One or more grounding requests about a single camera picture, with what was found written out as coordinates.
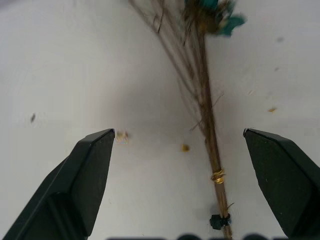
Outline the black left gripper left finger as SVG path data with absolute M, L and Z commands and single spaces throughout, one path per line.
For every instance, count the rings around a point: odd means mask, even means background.
M 106 189 L 114 129 L 87 135 L 42 181 L 2 240 L 87 240 Z

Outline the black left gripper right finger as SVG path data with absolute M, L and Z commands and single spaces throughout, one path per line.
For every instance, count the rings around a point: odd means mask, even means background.
M 280 135 L 247 128 L 243 137 L 259 188 L 284 234 L 320 240 L 320 167 Z

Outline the dried teal flower bouquet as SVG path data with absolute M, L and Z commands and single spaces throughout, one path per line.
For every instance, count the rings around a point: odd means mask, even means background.
M 235 13 L 237 0 L 128 0 L 128 3 L 158 38 L 190 97 L 195 127 L 204 137 L 218 205 L 210 225 L 222 231 L 225 240 L 233 240 L 205 39 L 230 37 L 247 19 Z

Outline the pale petal crumb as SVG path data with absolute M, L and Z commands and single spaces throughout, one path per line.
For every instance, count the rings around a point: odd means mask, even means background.
M 129 133 L 126 130 L 117 130 L 115 140 L 117 144 L 127 145 L 129 143 Z

